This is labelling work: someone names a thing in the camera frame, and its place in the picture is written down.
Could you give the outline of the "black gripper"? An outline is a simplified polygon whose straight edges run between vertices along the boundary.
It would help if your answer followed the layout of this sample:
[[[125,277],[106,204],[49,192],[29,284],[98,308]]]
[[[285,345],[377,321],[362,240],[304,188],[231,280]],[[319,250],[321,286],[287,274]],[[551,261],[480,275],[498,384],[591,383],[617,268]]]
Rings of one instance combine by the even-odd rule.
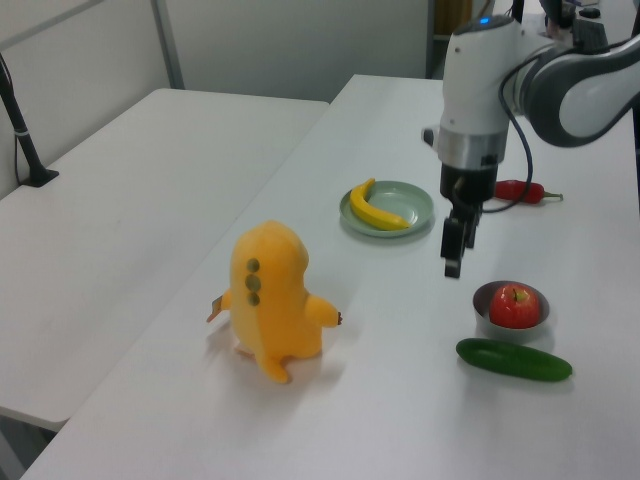
[[[464,170],[445,164],[440,170],[440,194],[454,207],[467,208],[464,219],[464,247],[475,245],[476,230],[484,203],[493,197],[498,168]],[[444,274],[459,278],[463,257],[463,222],[451,210],[444,220],[440,256],[444,260]]]

